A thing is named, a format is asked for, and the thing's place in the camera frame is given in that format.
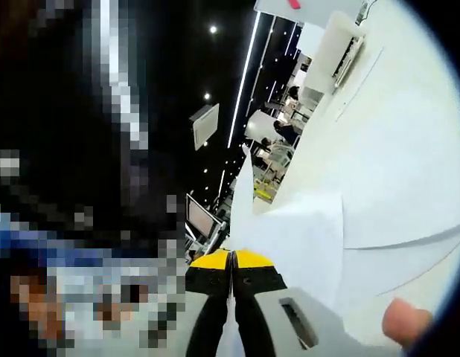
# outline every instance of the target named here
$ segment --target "person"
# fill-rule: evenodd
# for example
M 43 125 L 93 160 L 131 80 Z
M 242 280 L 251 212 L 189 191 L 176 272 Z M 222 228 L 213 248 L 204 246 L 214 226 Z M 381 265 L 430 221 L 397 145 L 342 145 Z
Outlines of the person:
M 0 231 L 0 343 L 10 336 L 8 353 L 46 356 L 46 347 L 65 343 L 62 306 L 38 254 L 23 247 L 3 247 Z
M 288 142 L 288 144 L 291 146 L 295 145 L 298 133 L 292 125 L 283 125 L 281 121 L 275 120 L 273 122 L 273 127 L 275 128 L 275 131 Z
M 191 249 L 190 251 L 188 251 L 188 256 L 191 258 L 191 261 L 190 263 L 193 263 L 195 262 L 197 259 L 199 259 L 201 256 L 202 256 L 202 252 L 201 251 L 195 251 L 193 249 Z
M 298 91 L 299 91 L 299 87 L 298 86 L 293 86 L 290 89 L 288 89 L 288 95 L 292 99 L 298 100 Z
M 269 141 L 267 138 L 263 138 L 261 139 L 261 144 L 254 140 L 252 145 L 251 145 L 251 148 L 258 148 L 258 149 L 262 149 L 263 151 L 266 151 L 266 152 L 269 152 L 268 150 L 268 146 L 269 144 L 271 144 L 271 141 Z
M 268 151 L 269 147 L 272 146 L 273 142 L 268 138 L 261 139 L 261 145 L 265 147 L 265 151 Z

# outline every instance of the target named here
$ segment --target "rectangular slot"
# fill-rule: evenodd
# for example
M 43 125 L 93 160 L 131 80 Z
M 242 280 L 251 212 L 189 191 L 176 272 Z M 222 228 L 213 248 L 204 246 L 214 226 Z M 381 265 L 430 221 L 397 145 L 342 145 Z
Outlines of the rectangular slot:
M 314 331 L 303 324 L 303 321 L 298 316 L 298 313 L 289 303 L 282 303 L 284 312 L 290 319 L 290 323 L 298 336 L 299 344 L 303 350 L 309 350 L 318 344 Z

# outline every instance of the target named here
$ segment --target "blurred person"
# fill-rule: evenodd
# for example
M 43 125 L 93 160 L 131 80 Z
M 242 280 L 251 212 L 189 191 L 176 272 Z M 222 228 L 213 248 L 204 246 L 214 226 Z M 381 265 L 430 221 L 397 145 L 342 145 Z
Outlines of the blurred person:
M 199 259 L 200 257 L 203 257 L 203 253 L 201 251 L 198 251 L 197 253 L 195 253 L 194 255 L 194 261 Z
M 192 249 L 192 250 L 188 251 L 188 256 L 189 256 L 189 258 L 191 260 L 191 263 L 192 263 L 195 260 L 195 250 Z
M 292 86 L 290 87 L 290 89 L 288 89 L 288 95 L 294 99 L 294 100 L 298 100 L 298 91 L 299 91 L 299 87 L 298 86 Z
M 275 131 L 288 142 L 289 145 L 293 146 L 295 144 L 299 135 L 292 125 L 284 125 L 281 121 L 275 120 L 273 122 L 273 127 L 275 128 Z
M 261 145 L 263 145 L 266 149 L 268 149 L 272 144 L 273 142 L 268 138 L 261 139 Z
M 165 344 L 184 294 L 175 276 L 156 273 L 173 268 L 163 259 L 126 258 L 11 226 L 0 213 L 0 344 L 13 336 L 7 354 L 144 357 Z

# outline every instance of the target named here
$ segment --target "finger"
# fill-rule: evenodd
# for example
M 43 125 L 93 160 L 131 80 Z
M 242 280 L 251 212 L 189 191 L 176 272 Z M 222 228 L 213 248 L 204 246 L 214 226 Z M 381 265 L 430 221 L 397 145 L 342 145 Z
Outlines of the finger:
M 387 307 L 383 317 L 384 335 L 403 348 L 412 346 L 432 323 L 432 314 L 416 309 L 406 301 L 395 298 Z

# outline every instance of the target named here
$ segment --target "red object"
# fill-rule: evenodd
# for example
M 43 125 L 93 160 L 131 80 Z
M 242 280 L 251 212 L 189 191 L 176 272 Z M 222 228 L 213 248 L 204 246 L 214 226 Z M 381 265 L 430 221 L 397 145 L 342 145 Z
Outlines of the red object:
M 297 9 L 301 9 L 301 5 L 299 4 L 299 1 L 298 0 L 288 0 L 288 2 L 290 3 L 291 7 L 295 10 Z

